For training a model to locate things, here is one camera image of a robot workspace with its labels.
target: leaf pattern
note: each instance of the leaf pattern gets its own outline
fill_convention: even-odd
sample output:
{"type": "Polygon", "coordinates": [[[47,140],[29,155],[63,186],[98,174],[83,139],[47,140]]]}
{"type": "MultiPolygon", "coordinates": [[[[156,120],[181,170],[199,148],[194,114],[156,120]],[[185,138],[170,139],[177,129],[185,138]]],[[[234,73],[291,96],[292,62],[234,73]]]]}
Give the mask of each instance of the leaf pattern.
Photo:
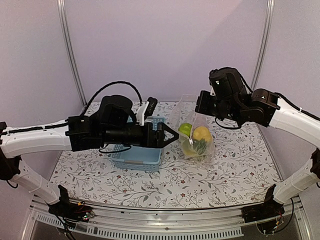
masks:
{"type": "MultiPolygon", "coordinates": [[[[159,102],[154,115],[164,116],[168,122],[175,105],[159,102]]],[[[98,108],[98,102],[92,103],[87,115],[98,108]]],[[[214,136],[212,159],[184,159],[174,142],[163,149],[159,171],[145,172],[118,169],[110,154],[97,149],[65,151],[50,181],[63,185],[75,199],[132,207],[215,208],[263,201],[268,187],[280,178],[256,124],[226,130],[217,126],[213,117],[208,117],[207,123],[214,136]]],[[[235,126],[226,120],[221,124],[235,126]]]]}

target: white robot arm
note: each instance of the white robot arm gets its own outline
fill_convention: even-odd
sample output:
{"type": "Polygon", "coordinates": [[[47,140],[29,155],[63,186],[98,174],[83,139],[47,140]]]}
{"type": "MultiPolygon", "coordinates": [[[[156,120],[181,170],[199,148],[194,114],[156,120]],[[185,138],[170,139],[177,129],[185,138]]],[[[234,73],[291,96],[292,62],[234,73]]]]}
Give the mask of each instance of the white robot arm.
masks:
{"type": "Polygon", "coordinates": [[[298,108],[280,93],[265,89],[252,91],[235,68],[212,70],[209,82],[212,90],[201,91],[196,112],[214,116],[216,120],[236,121],[238,127],[234,129],[241,128],[245,122],[281,129],[316,146],[301,169],[268,189],[262,204],[242,209],[246,222],[283,214],[285,202],[320,181],[320,118],[298,108]]]}
{"type": "Polygon", "coordinates": [[[99,110],[91,116],[82,113],[67,120],[22,128],[7,127],[5,122],[0,122],[0,180],[17,183],[36,194],[56,216],[87,221],[94,216],[92,208],[70,203],[63,186],[52,184],[37,174],[21,155],[51,150],[99,149],[105,144],[163,148],[179,135],[162,122],[158,123],[157,130],[153,130],[151,122],[144,122],[152,115],[156,104],[157,100],[150,97],[134,114],[133,103],[128,98],[113,95],[105,96],[99,110]],[[165,140],[165,132],[173,137],[165,140]]]}

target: plastic basket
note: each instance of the plastic basket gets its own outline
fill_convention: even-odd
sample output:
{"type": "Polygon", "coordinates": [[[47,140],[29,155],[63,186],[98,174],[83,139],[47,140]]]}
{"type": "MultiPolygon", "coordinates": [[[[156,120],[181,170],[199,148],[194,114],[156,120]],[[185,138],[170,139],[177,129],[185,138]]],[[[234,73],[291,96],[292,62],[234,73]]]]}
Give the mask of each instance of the plastic basket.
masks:
{"type": "MultiPolygon", "coordinates": [[[[166,119],[161,116],[152,116],[146,122],[152,122],[153,130],[157,130],[158,123],[164,123],[166,119]]],[[[114,146],[113,151],[119,151],[126,147],[122,144],[114,146]]],[[[120,169],[141,170],[156,172],[159,170],[162,148],[146,148],[133,146],[128,151],[117,152],[111,155],[114,165],[120,169]]]]}

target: table surface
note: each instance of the table surface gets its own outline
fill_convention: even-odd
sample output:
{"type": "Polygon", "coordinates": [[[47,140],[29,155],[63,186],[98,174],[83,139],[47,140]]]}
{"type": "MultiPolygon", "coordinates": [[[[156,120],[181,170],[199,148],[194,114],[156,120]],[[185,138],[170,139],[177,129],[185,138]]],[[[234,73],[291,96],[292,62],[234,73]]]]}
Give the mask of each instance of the table surface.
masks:
{"type": "MultiPolygon", "coordinates": [[[[87,114],[99,104],[92,103],[87,114]]],[[[175,105],[159,102],[153,115],[169,119],[175,105]]],[[[263,201],[267,188],[280,178],[257,125],[227,130],[213,117],[207,123],[215,144],[210,164],[185,159],[178,142],[163,149],[158,172],[116,168],[110,154],[97,149],[65,151],[50,181],[63,185],[75,199],[130,207],[215,208],[263,201]]]]}

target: purple wall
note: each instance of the purple wall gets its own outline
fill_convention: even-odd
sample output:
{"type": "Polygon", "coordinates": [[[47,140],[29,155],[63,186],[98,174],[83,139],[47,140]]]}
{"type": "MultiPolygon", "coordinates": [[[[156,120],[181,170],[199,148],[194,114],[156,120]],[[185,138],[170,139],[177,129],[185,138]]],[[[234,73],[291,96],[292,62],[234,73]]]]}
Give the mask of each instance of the purple wall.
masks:
{"type": "MultiPolygon", "coordinates": [[[[86,97],[130,81],[144,99],[178,100],[209,89],[213,68],[238,68],[250,83],[267,2],[69,0],[66,11],[86,97]]],[[[137,97],[128,86],[105,95],[137,97]]]]}
{"type": "MultiPolygon", "coordinates": [[[[46,124],[78,114],[56,0],[0,3],[0,121],[12,127],[46,124]]],[[[57,152],[24,156],[48,178],[57,152]]],[[[17,240],[32,195],[0,181],[0,239],[17,240]]]]}
{"type": "MultiPolygon", "coordinates": [[[[272,27],[258,88],[284,94],[320,116],[320,1],[275,1],[272,27]]],[[[315,147],[286,132],[265,128],[284,177],[297,171],[315,147]]],[[[300,197],[314,239],[319,239],[320,191],[314,185],[300,197]]]]}

